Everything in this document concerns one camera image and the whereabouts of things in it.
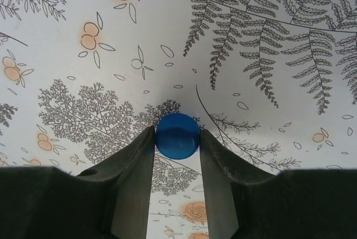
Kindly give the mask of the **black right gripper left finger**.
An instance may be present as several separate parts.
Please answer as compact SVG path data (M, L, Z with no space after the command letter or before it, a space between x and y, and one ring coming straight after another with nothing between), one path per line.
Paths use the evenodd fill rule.
M146 238L154 155L155 129L149 126L128 146L77 175L104 192L98 201L100 231L107 238Z

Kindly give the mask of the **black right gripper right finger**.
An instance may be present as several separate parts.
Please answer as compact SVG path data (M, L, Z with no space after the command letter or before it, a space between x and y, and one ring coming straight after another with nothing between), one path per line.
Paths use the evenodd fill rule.
M200 164L210 238L278 238L263 191L278 175L268 173L200 132Z

